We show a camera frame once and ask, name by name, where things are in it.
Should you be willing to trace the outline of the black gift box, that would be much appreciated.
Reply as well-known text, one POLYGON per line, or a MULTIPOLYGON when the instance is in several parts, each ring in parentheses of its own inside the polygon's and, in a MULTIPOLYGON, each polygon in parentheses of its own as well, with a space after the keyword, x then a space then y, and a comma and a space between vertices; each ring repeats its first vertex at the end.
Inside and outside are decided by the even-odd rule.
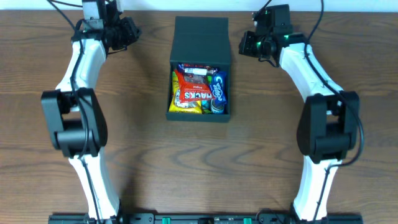
POLYGON ((226 72, 224 90, 227 104, 222 114, 172 113, 167 111, 169 121, 199 121, 227 123, 231 118, 231 46, 226 17, 175 18, 174 39, 170 53, 169 78, 180 63, 209 65, 226 72))

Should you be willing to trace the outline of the blue Eclipse mint box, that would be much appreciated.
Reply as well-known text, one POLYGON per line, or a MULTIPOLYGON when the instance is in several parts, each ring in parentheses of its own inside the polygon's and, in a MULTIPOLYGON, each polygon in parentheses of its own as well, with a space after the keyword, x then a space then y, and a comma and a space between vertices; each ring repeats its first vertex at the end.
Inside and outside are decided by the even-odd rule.
POLYGON ((225 105, 227 103, 226 93, 225 93, 225 78, 226 72, 218 72, 211 78, 211 83, 209 84, 211 93, 214 97, 214 102, 216 106, 225 105))

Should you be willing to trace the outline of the blue Dairy Milk bar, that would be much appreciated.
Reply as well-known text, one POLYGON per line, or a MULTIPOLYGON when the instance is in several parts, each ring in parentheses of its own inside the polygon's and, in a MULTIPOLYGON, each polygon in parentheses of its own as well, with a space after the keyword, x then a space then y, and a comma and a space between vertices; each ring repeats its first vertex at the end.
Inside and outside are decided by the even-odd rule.
POLYGON ((189 73, 189 74, 194 74, 194 75, 214 75, 218 72, 217 68, 211 67, 211 66, 206 66, 206 65, 194 65, 194 64, 188 64, 188 63, 180 63, 177 66, 177 70, 179 72, 183 73, 189 73))

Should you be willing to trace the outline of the blue Oreo cookie pack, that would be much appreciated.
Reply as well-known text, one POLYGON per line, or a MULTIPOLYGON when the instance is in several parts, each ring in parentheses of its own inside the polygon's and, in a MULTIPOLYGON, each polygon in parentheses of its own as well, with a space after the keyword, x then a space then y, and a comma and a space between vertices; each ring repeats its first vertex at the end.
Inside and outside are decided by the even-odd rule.
POLYGON ((224 113, 224 105, 216 104, 215 100, 211 100, 210 109, 213 114, 223 114, 224 113))

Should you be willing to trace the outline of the red snack bag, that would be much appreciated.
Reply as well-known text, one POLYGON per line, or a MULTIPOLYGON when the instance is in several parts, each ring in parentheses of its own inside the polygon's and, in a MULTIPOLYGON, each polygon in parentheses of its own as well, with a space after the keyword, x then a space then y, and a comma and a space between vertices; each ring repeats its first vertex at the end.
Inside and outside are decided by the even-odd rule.
POLYGON ((180 88, 179 100, 183 103, 191 101, 212 100, 213 96, 207 76, 193 73, 183 73, 174 70, 180 88))

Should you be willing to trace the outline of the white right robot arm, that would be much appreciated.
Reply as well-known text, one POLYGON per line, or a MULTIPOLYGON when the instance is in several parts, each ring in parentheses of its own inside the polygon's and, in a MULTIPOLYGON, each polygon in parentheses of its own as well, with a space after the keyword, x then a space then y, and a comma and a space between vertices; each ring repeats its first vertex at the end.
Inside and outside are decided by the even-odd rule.
POLYGON ((256 218, 259 223, 362 223, 361 215, 326 209, 338 168, 355 163, 363 151, 358 94, 344 91, 328 76, 313 53, 311 37, 294 32, 289 5, 266 3, 252 21, 256 30, 244 33, 239 53, 283 69, 304 101, 296 132, 303 155, 297 196, 287 214, 269 210, 256 218))

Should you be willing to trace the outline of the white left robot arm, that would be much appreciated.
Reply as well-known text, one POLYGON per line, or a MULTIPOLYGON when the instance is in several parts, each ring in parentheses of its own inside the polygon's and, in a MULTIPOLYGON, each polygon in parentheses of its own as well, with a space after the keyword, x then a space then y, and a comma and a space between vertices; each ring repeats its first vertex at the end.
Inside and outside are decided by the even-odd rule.
POLYGON ((109 55, 127 50, 141 31, 121 17, 120 1, 82 1, 83 18, 71 24, 72 57, 62 81, 44 91, 41 104, 50 140, 78 174, 85 214, 54 213, 49 223, 123 223, 121 202, 105 162, 108 128, 95 87, 109 55))

